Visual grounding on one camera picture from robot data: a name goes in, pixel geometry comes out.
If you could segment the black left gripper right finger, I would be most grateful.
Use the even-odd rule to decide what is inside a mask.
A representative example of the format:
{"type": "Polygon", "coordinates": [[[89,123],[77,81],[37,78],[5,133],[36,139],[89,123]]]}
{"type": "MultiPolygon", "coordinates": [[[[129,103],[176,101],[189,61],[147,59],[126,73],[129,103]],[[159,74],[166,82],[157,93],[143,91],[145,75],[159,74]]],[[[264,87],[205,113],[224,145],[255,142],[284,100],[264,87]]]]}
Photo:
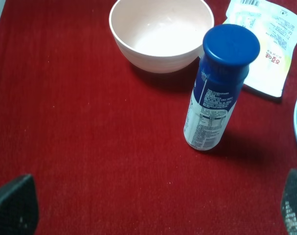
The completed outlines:
{"type": "Polygon", "coordinates": [[[289,235],[297,235],[297,169],[291,169],[281,200],[281,215],[289,235]]]}

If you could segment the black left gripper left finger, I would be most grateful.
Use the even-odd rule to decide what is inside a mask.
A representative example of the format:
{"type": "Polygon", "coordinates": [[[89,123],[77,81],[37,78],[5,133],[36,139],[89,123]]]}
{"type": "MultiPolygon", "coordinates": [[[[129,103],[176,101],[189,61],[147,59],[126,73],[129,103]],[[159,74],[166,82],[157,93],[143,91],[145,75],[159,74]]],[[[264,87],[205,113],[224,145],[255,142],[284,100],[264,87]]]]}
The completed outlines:
{"type": "Polygon", "coordinates": [[[0,235],[33,235],[38,222],[38,199],[31,174],[0,187],[0,235]]]}

